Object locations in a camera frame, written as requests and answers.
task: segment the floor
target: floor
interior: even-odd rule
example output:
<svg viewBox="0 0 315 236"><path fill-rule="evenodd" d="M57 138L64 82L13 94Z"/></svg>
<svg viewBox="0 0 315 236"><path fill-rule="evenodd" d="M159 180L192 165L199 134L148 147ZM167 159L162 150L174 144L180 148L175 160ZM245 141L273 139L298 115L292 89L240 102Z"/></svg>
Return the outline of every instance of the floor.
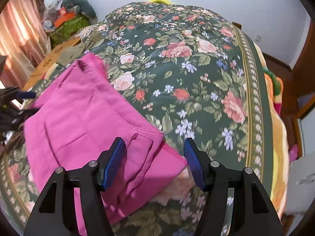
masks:
<svg viewBox="0 0 315 236"><path fill-rule="evenodd" d="M292 82L292 74L285 67L266 59L267 67L276 76L280 77L283 81L283 95L282 95L282 107L280 117L283 120L287 129L287 139L289 144L289 150L295 145L296 137L295 130L293 128L292 116L298 112L297 96Z"/></svg>

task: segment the metal screw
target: metal screw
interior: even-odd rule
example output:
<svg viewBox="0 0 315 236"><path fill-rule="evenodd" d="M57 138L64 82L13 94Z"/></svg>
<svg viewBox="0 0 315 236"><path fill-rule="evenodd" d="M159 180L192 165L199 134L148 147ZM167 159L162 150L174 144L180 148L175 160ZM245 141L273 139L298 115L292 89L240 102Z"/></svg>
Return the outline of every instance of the metal screw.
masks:
<svg viewBox="0 0 315 236"><path fill-rule="evenodd" d="M93 168L97 165L97 161L93 160L89 162L89 167Z"/></svg>
<svg viewBox="0 0 315 236"><path fill-rule="evenodd" d="M63 168L62 168L62 167L58 167L58 168L55 169L55 172L56 172L57 174L60 174L62 171L63 171Z"/></svg>
<svg viewBox="0 0 315 236"><path fill-rule="evenodd" d="M245 168L245 172L247 173L247 174L251 174L251 173L253 173L253 170L251 169L251 168Z"/></svg>
<svg viewBox="0 0 315 236"><path fill-rule="evenodd" d="M220 165L220 163L219 162L217 162L217 161L212 161L211 163L210 163L210 165L212 166L212 167L218 167L219 165Z"/></svg>

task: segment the orange pillow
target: orange pillow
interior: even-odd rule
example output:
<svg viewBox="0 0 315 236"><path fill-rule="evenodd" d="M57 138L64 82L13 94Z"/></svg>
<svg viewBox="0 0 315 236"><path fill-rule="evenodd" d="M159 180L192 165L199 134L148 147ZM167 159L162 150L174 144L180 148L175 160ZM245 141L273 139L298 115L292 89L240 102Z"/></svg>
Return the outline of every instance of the orange pillow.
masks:
<svg viewBox="0 0 315 236"><path fill-rule="evenodd" d="M74 18L75 15L76 14L74 12L70 12L70 13L58 18L54 23L55 27L58 28L59 26L61 26L62 23L66 22L67 20Z"/></svg>

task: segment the floral bedspread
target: floral bedspread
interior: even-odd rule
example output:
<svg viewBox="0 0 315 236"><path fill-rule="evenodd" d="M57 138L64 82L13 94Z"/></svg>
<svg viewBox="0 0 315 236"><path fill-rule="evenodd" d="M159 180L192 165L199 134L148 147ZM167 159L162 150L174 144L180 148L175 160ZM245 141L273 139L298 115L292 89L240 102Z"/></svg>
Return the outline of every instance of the floral bedspread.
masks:
<svg viewBox="0 0 315 236"><path fill-rule="evenodd" d="M213 11L130 3L79 34L106 63L108 79L166 142L183 154L191 137L228 168L253 168L271 192L272 125L263 69L253 42ZM64 70L57 67L33 89L40 93ZM0 190L24 227L38 196L23 133L1 159ZM144 207L115 225L116 235L193 235L206 195L186 168ZM233 191L229 191L228 234Z"/></svg>

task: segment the blue gripper pad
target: blue gripper pad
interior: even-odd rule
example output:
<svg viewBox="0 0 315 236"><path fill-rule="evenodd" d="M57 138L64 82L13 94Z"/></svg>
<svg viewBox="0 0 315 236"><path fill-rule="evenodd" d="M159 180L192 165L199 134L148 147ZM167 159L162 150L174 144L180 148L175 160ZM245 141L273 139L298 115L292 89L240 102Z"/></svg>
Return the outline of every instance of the blue gripper pad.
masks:
<svg viewBox="0 0 315 236"><path fill-rule="evenodd" d="M125 151L125 142L121 138L117 143L114 152L112 153L108 164L104 170L104 181L102 182L102 187L104 190L110 187L115 179L117 169L120 166L120 161L122 159L123 153Z"/></svg>
<svg viewBox="0 0 315 236"><path fill-rule="evenodd" d="M187 159L188 166L193 174L193 178L195 184L201 189L205 189L205 182L204 182L204 170L201 167L201 164L194 152L192 145L190 144L188 138L184 141L184 155Z"/></svg>

